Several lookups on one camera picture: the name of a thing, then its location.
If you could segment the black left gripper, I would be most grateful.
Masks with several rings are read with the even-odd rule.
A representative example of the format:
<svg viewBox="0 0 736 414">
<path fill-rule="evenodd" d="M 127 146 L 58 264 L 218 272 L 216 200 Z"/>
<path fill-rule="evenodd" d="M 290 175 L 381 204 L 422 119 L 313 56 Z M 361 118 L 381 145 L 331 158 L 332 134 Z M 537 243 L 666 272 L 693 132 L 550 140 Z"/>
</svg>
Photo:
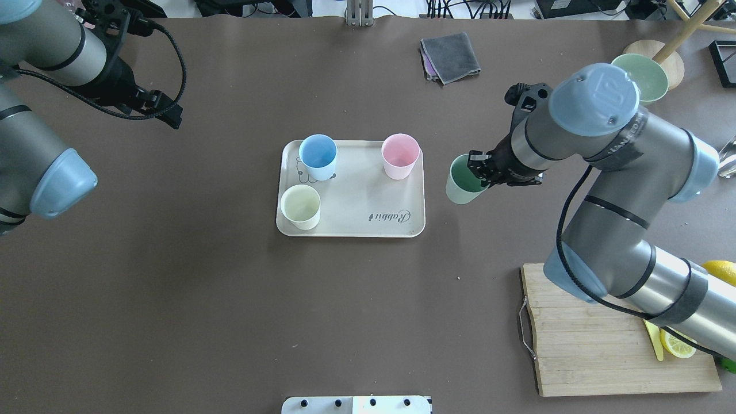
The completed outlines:
<svg viewBox="0 0 736 414">
<path fill-rule="evenodd" d="M 92 35 L 99 39 L 105 52 L 105 64 L 95 79 L 78 86 L 75 91 L 102 106 L 113 106 L 129 113 L 151 113 L 173 129 L 182 122 L 181 105 L 158 91 L 138 86 L 129 65 L 120 58 L 128 34 L 150 36 L 154 26 L 150 17 L 160 17 L 162 10 L 148 1 L 83 1 L 76 11 L 85 23 L 92 24 Z"/>
</svg>

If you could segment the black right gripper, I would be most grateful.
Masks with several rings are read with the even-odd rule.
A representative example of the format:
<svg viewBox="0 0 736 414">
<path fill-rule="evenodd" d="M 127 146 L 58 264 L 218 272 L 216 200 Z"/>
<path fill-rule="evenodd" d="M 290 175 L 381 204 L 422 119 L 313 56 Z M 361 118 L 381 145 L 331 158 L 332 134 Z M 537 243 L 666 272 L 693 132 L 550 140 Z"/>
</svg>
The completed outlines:
<svg viewBox="0 0 736 414">
<path fill-rule="evenodd" d="M 543 170 L 530 166 L 525 157 L 534 153 L 526 136 L 526 121 L 552 92 L 544 82 L 518 82 L 504 94 L 504 102 L 513 106 L 512 121 L 507 136 L 491 151 L 468 152 L 467 167 L 482 187 L 505 184 L 533 186 L 542 183 Z"/>
</svg>

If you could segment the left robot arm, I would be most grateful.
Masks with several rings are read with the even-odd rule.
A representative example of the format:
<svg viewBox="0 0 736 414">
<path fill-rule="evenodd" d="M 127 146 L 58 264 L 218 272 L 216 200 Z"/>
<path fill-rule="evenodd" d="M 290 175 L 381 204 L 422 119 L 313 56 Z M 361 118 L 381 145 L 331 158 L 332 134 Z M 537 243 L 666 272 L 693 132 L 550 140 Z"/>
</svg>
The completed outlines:
<svg viewBox="0 0 736 414">
<path fill-rule="evenodd" d="M 179 102 L 187 68 L 173 35 L 159 22 L 121 1 L 82 1 L 71 11 L 58 1 L 2 2 L 2 235 L 30 216 L 53 219 L 71 209 L 99 179 L 82 155 L 35 110 L 40 91 L 23 93 L 30 79 L 57 87 L 121 120 L 161 120 L 181 126 Z M 140 86 L 121 57 L 129 35 L 165 35 L 181 65 L 175 97 Z"/>
</svg>

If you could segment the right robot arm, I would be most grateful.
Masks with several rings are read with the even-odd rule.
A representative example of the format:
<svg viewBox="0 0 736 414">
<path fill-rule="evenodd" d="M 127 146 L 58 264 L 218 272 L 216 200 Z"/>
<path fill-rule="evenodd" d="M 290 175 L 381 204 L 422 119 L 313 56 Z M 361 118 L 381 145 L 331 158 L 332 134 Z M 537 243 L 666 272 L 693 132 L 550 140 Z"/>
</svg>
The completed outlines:
<svg viewBox="0 0 736 414">
<path fill-rule="evenodd" d="M 734 359 L 734 287 L 644 235 L 666 202 L 693 199 L 718 172 L 715 149 L 639 103 L 622 68 L 588 65 L 558 87 L 518 85 L 507 136 L 471 151 L 468 170 L 484 187 L 538 185 L 555 162 L 580 155 L 599 171 L 572 219 L 563 207 L 544 275 L 587 303 L 610 294 L 626 313 Z"/>
</svg>

